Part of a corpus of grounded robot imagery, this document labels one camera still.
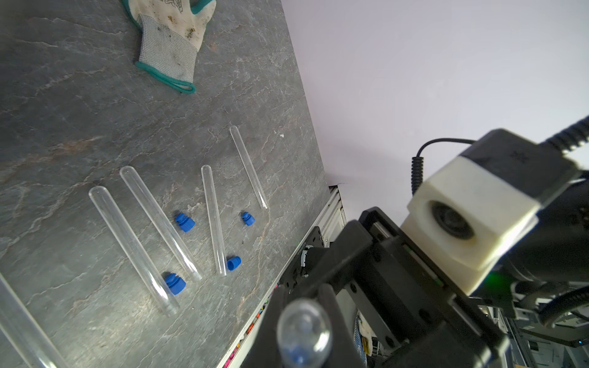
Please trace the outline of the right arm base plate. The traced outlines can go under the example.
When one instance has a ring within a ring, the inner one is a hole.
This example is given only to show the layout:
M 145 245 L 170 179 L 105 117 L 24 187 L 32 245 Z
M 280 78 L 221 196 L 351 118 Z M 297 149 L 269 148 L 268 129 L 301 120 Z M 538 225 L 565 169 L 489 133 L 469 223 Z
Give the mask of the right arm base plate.
M 308 277 L 310 271 L 319 263 L 327 251 L 321 229 L 319 226 L 315 226 L 288 264 L 278 281 L 278 285 L 284 286 L 289 292 L 292 292 L 297 288 L 298 284 Z

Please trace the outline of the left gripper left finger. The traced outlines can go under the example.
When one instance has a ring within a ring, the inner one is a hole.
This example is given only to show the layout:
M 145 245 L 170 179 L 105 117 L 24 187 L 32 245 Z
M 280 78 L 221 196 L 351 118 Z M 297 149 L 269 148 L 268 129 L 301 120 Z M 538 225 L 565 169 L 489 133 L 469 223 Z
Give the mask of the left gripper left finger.
M 288 291 L 285 287 L 277 287 L 265 308 L 259 332 L 253 345 L 242 363 L 245 368 L 276 368 L 283 367 L 277 341 L 279 317 L 285 309 Z

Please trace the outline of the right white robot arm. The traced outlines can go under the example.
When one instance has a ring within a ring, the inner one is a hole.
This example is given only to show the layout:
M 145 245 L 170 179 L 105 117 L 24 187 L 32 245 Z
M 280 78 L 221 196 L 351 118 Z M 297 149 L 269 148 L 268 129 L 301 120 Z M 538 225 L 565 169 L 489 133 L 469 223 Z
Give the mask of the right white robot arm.
M 492 130 L 430 177 L 417 153 L 403 224 L 364 211 L 308 251 L 291 300 L 348 289 L 385 367 L 488 367 L 509 339 L 483 307 L 551 326 L 588 293 L 588 173 L 568 158 L 587 142 L 587 119 L 539 144 Z

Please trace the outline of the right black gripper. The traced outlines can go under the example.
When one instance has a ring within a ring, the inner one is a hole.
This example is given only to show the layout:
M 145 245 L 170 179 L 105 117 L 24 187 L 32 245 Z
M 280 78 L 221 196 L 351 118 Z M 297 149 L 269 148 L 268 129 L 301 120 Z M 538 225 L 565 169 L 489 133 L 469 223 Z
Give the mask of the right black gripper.
M 376 367 L 500 367 L 509 339 L 377 207 L 345 225 L 294 297 L 353 297 L 383 344 Z

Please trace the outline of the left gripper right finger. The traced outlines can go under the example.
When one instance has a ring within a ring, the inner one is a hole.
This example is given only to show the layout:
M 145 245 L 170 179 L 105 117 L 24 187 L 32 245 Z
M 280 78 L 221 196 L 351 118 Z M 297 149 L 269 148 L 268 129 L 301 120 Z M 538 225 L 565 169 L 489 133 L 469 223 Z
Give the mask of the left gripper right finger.
M 319 287 L 318 301 L 327 312 L 332 329 L 332 348 L 323 367 L 364 367 L 330 284 L 323 284 Z

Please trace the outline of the clear test tube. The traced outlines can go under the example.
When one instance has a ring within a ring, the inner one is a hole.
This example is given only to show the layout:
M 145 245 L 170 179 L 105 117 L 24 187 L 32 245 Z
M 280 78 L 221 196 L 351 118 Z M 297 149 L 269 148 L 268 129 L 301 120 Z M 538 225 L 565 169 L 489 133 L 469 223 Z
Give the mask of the clear test tube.
M 186 244 L 136 169 L 132 166 L 125 166 L 120 169 L 120 175 L 185 273 L 195 282 L 202 280 L 199 268 L 196 266 L 196 262 Z

